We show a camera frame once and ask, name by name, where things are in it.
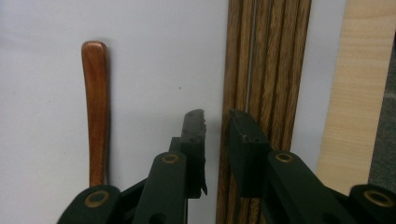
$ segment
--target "light wood panel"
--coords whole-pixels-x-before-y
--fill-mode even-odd
[[[345,194],[368,180],[395,30],[396,1],[347,1],[317,169]]]

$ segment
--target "reddish-brown wooden handle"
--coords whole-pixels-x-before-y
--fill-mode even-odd
[[[89,41],[82,45],[82,67],[87,95],[90,143],[90,187],[105,184],[109,128],[109,87],[106,45]]]

